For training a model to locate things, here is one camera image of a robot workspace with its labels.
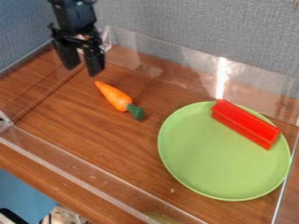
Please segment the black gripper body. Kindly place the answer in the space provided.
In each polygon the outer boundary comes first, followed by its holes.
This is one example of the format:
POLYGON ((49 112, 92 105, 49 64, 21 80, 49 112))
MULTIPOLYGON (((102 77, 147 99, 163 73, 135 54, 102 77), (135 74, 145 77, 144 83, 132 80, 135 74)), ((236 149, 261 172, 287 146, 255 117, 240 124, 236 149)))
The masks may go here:
POLYGON ((78 49, 89 47, 101 53, 105 51, 104 41, 100 36, 101 32, 93 23, 84 25, 74 31, 61 29, 53 23, 49 23, 46 27, 50 29, 52 45, 56 52, 61 51, 65 47, 78 49))

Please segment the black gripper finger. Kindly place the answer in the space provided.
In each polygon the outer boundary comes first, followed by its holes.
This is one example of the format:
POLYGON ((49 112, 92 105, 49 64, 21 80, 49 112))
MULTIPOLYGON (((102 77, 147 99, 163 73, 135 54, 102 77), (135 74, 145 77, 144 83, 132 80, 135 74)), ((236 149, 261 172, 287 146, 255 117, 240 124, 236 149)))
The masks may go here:
POLYGON ((105 50, 101 46, 82 46, 88 74, 94 77, 105 69, 105 50))
POLYGON ((77 49, 60 40, 52 41, 60 61, 68 70, 72 70, 80 63, 77 49))

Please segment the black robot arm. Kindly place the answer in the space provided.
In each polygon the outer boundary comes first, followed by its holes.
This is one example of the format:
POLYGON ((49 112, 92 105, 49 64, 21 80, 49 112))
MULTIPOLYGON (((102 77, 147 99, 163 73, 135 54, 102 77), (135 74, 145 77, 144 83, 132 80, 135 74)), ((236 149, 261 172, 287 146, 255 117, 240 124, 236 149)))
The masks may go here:
POLYGON ((77 49, 82 50, 88 75, 96 76, 105 69, 105 49, 93 3, 97 0, 48 0, 58 27, 48 24, 50 42, 60 61, 68 70, 80 63, 77 49))

